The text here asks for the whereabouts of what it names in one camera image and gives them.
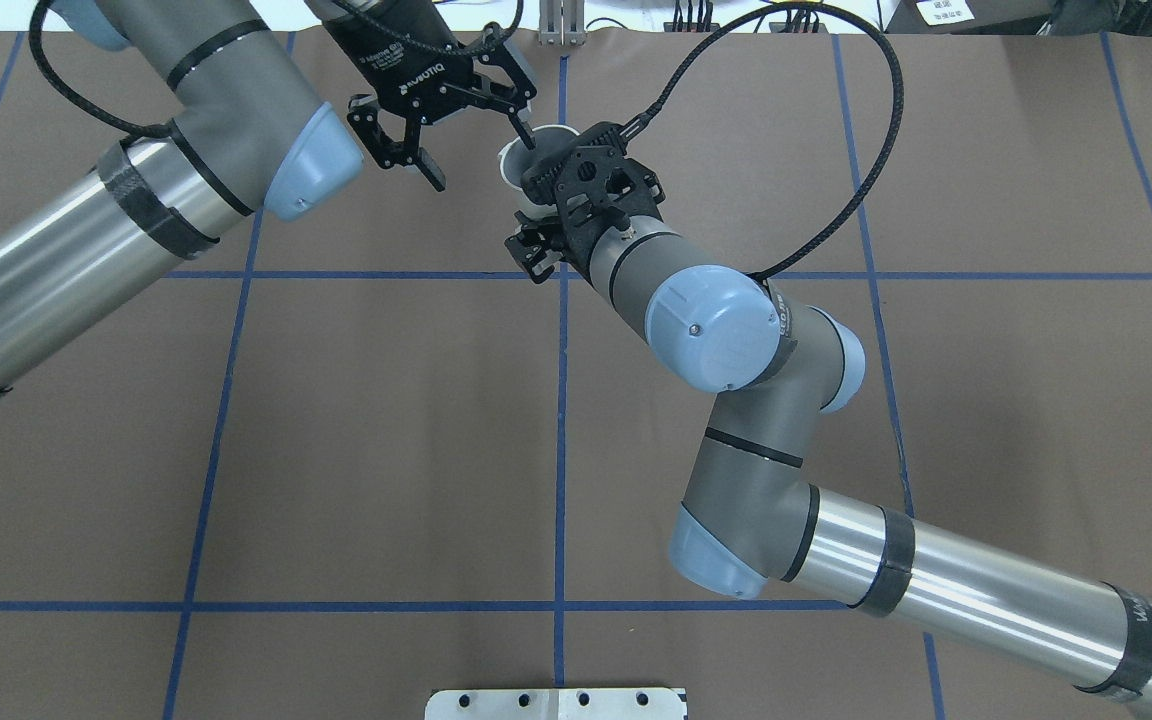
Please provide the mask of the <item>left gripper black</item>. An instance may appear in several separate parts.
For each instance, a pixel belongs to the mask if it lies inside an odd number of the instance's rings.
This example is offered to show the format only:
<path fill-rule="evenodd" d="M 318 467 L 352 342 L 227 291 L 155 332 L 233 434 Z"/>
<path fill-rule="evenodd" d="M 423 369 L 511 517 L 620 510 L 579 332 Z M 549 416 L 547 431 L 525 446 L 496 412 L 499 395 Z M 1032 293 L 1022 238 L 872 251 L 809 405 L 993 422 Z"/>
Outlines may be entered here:
<path fill-rule="evenodd" d="M 536 73 L 515 41 L 483 36 L 458 44 L 431 1 L 348 1 L 358 14 L 334 1 L 321 1 L 320 20 L 339 50 L 361 71 L 374 94 L 355 94 L 348 103 L 348 124 L 367 154 L 382 169 L 414 168 L 435 192 L 445 191 L 445 174 L 420 146 L 422 127 L 462 109 L 495 111 L 508 119 L 526 150 L 538 147 L 530 126 Z M 467 56 L 445 56 L 435 50 L 465 50 Z M 476 71 L 475 65 L 506 73 L 502 83 Z M 392 138 L 380 124 L 381 109 L 404 118 L 402 138 Z"/>

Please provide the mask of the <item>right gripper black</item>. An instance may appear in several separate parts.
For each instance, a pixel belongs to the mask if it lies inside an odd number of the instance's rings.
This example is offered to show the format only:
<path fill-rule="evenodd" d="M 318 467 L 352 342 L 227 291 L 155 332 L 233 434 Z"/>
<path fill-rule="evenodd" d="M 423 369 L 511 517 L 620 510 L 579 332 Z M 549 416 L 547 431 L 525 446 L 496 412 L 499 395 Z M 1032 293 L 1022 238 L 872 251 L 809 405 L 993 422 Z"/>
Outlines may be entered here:
<path fill-rule="evenodd" d="M 513 217 L 517 220 L 516 232 L 506 238 L 506 249 L 513 262 L 535 285 L 541 285 L 556 272 L 559 263 L 567 263 L 576 270 L 582 279 L 588 279 L 585 270 L 576 265 L 576 251 L 573 250 L 562 220 L 588 219 L 586 209 L 576 209 L 566 215 L 559 214 L 535 219 L 516 210 Z"/>

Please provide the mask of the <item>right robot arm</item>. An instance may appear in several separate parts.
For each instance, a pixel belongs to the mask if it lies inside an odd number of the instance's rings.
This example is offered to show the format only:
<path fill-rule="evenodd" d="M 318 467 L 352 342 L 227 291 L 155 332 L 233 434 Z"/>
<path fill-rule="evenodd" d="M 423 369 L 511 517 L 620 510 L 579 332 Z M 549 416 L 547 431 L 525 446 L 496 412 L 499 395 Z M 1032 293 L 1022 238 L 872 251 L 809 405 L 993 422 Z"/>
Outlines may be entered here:
<path fill-rule="evenodd" d="M 887 273 L 881 233 L 846 233 L 788 295 L 849 325 L 858 395 L 814 425 L 801 477 L 869 511 L 1087 579 L 1126 628 L 1117 588 L 1152 602 L 1152 223 L 1115 275 L 1070 247 L 1032 273 Z M 666 683 L 695 717 L 1128 719 L 1061 679 L 801 582 L 753 601 L 705 591 L 668 556 L 712 397 L 687 387 L 579 278 L 558 285 L 553 679 Z"/>

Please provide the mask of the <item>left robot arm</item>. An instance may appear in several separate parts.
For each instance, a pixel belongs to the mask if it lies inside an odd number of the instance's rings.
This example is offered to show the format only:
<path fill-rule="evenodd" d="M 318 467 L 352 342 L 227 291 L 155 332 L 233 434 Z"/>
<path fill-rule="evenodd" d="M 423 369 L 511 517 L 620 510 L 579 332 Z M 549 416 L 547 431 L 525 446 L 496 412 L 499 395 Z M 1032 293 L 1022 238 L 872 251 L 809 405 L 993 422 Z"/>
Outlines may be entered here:
<path fill-rule="evenodd" d="M 285 222 L 338 194 L 366 158 L 412 167 L 444 190 L 420 129 L 462 109 L 498 111 L 535 145 L 536 76 L 485 24 L 458 41 L 433 1 L 311 1 L 367 81 L 344 118 L 317 94 L 247 1 L 40 1 L 28 45 L 41 76 L 122 138 L 86 176 L 0 237 L 0 400 L 33 367 L 259 209 Z M 50 65 L 55 12 L 104 50 L 137 50 L 179 100 L 141 126 L 77 94 Z"/>

